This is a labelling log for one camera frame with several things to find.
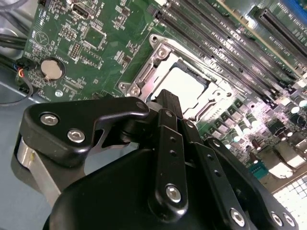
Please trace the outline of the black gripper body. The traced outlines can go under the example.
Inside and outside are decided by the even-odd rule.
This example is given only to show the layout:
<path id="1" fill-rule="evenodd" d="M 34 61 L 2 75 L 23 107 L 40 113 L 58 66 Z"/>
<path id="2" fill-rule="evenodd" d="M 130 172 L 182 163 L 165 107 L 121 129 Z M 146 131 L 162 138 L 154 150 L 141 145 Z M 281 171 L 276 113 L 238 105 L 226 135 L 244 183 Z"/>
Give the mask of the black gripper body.
<path id="1" fill-rule="evenodd" d="M 49 215 L 48 230 L 225 230 L 201 176 L 186 167 L 189 207 L 177 222 L 164 223 L 148 206 L 156 157 L 135 150 L 67 187 Z"/>

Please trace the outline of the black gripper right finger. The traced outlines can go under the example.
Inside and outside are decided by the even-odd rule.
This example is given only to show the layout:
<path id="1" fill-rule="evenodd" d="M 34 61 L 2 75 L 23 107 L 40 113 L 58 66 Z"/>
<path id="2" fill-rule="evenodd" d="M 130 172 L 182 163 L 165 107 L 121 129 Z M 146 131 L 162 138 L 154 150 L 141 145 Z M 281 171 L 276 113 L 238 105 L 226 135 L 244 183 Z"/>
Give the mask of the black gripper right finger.
<path id="1" fill-rule="evenodd" d="M 216 138 L 202 140 L 181 118 L 185 153 L 196 167 L 193 181 L 204 183 L 216 230 L 297 230 L 298 223 L 261 182 Z"/>

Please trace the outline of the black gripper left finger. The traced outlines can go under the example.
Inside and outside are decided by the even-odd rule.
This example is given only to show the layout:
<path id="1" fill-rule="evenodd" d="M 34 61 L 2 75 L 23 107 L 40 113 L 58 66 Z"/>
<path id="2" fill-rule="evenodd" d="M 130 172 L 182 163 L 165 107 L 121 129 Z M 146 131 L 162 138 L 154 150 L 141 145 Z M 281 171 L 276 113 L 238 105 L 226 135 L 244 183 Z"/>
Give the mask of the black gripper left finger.
<path id="1" fill-rule="evenodd" d="M 135 150 L 156 157 L 149 209 L 156 216 L 188 210 L 179 98 L 167 90 L 149 103 L 136 97 L 41 103 L 28 107 L 17 159 L 53 208 L 74 182 Z"/>

